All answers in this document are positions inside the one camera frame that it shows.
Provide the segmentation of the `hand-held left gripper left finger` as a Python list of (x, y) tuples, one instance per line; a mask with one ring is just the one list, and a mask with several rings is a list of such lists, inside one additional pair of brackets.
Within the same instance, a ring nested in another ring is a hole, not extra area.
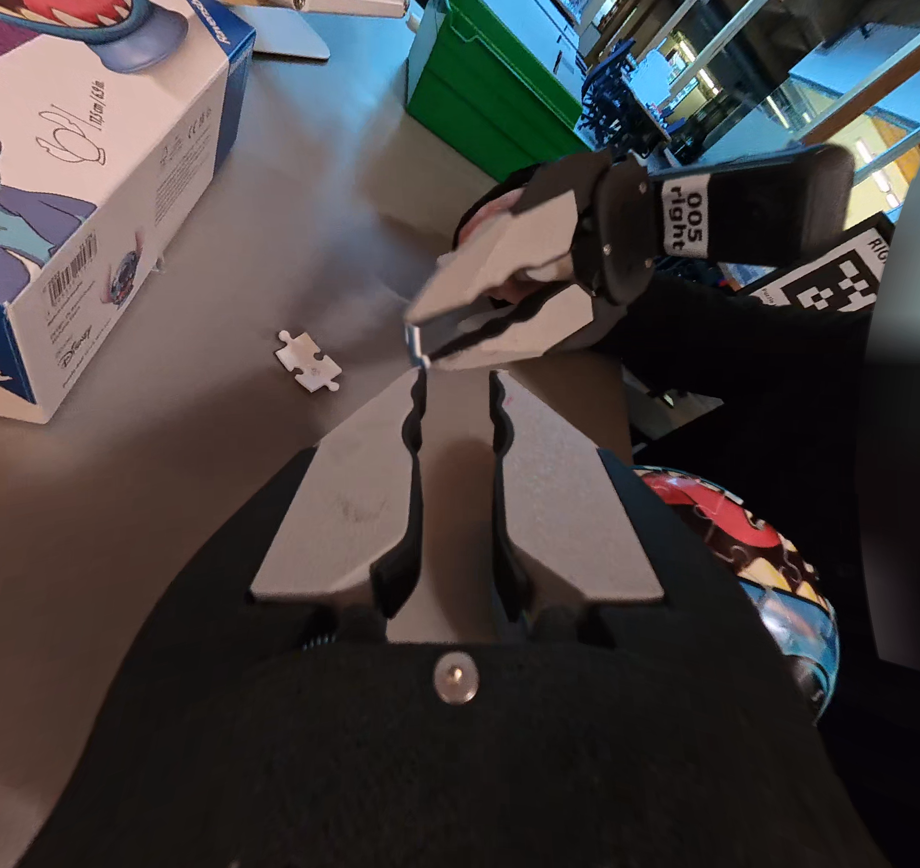
[(397, 615), (420, 579), (426, 401), (426, 372), (408, 370), (318, 442), (254, 599)]

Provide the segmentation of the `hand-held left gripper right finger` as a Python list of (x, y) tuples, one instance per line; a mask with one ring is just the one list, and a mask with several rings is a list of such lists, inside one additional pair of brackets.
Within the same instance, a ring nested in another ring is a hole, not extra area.
[(505, 370), (489, 373), (492, 570), (511, 623), (660, 602), (664, 590), (601, 449)]

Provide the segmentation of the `grey metal stand base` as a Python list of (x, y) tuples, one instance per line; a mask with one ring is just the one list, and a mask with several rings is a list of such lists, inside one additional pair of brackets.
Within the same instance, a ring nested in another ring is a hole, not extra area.
[(254, 55), (328, 63), (328, 45), (301, 12), (245, 5), (233, 6), (231, 11), (255, 31)]

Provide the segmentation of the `printed cardboard puzzle box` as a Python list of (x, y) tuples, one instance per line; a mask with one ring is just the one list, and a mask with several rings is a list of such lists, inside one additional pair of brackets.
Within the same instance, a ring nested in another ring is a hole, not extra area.
[(236, 142), (219, 0), (1, 0), (1, 415), (46, 424)]

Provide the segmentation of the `long background table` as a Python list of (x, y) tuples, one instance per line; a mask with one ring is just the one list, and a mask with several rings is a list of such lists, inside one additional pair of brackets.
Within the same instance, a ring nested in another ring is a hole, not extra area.
[(552, 0), (481, 0), (577, 101), (587, 67), (579, 36)]

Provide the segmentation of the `blue puzzle ball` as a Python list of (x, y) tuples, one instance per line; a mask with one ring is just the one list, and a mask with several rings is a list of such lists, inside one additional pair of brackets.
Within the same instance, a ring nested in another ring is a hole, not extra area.
[(813, 722), (834, 696), (841, 643), (819, 575), (791, 540), (742, 498), (686, 471), (636, 465), (635, 474), (735, 575), (804, 698)]

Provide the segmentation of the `person's right hand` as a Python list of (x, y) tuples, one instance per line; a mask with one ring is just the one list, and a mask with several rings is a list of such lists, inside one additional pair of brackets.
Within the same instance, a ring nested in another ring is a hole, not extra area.
[(515, 304), (542, 286), (569, 279), (574, 195), (566, 192), (523, 210), (525, 191), (525, 185), (493, 187), (462, 218), (453, 252), (440, 260), (461, 271), (469, 302), (488, 297)]

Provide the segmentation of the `green plastic bin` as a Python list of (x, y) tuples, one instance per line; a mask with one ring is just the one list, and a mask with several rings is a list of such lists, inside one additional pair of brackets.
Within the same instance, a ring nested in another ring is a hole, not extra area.
[(408, 115), (500, 182), (589, 150), (581, 103), (482, 0), (429, 0), (407, 61)]

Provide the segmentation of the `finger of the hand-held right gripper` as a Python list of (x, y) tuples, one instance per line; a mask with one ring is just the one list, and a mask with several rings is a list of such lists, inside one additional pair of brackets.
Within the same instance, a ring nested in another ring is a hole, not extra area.
[(456, 323), (426, 353), (425, 368), (499, 368), (545, 356), (593, 321), (593, 298), (576, 284), (541, 287), (515, 305), (481, 311)]
[(573, 279), (571, 247), (578, 223), (572, 190), (490, 218), (438, 264), (408, 306), (405, 322), (423, 326), (442, 319), (515, 279), (539, 284)]

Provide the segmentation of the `white puzzle piece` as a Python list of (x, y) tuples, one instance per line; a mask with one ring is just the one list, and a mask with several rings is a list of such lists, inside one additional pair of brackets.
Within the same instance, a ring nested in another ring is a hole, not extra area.
[(337, 392), (341, 367), (307, 333), (293, 336), (282, 330), (277, 334), (282, 345), (274, 352), (282, 367), (304, 390)]

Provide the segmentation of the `row of black chairs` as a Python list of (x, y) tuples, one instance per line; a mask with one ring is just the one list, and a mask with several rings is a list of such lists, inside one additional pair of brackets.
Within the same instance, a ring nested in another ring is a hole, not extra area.
[(582, 85), (579, 131), (594, 151), (634, 152), (647, 159), (670, 142), (657, 109), (638, 98), (630, 78), (638, 64), (634, 38), (619, 40), (588, 72)]

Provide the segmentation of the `person's right forearm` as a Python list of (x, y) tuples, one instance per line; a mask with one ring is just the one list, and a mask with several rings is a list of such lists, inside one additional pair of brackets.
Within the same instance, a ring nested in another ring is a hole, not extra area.
[(768, 306), (657, 274), (596, 349), (650, 391), (721, 402), (653, 441), (638, 462), (728, 483), (716, 465), (853, 459), (871, 320), (871, 310)]

